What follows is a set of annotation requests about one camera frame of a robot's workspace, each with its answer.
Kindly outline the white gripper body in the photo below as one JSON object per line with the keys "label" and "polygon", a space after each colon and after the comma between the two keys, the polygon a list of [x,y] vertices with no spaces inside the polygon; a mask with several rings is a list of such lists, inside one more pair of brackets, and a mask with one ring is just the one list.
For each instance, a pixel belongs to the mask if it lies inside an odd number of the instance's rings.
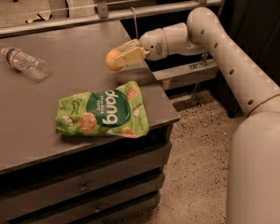
{"label": "white gripper body", "polygon": [[166,37],[161,28],[144,33],[140,37],[140,44],[147,53],[146,59],[149,61],[158,61],[168,56]]}

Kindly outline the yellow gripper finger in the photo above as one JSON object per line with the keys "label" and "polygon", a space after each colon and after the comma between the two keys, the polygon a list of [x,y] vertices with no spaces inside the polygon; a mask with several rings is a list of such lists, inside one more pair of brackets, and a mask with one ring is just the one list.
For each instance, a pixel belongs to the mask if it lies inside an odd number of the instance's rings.
{"label": "yellow gripper finger", "polygon": [[115,49],[113,56],[113,65],[123,67],[141,63],[146,58],[146,53],[140,47],[134,47],[126,50]]}
{"label": "yellow gripper finger", "polygon": [[123,45],[118,46],[118,50],[120,52],[125,52],[129,49],[133,49],[133,48],[140,47],[140,46],[141,46],[141,44],[140,44],[139,40],[133,39],[133,40],[130,40],[130,41],[124,43]]}

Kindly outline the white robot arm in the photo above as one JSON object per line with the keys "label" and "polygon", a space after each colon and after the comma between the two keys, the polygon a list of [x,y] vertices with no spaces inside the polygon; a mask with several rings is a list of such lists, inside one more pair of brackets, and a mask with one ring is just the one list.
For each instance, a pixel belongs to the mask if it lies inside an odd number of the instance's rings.
{"label": "white robot arm", "polygon": [[115,67],[207,51],[246,115],[231,140],[227,224],[280,224],[280,87],[227,35],[217,15],[194,8],[185,23],[115,48]]}

